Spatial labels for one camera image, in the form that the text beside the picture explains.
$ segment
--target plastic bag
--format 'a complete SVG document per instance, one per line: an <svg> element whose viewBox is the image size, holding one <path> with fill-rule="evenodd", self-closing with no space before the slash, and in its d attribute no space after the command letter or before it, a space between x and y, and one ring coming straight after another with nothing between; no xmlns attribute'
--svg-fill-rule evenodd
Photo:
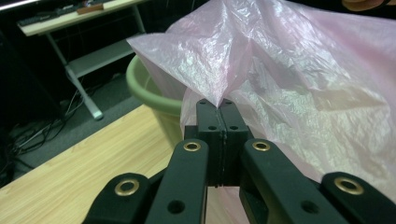
<svg viewBox="0 0 396 224"><path fill-rule="evenodd" d="M396 202L396 21L280 0L213 0L129 42L194 102L238 105L308 177L347 172ZM158 82L163 91L166 83ZM180 99L180 92L168 96Z"/></svg>

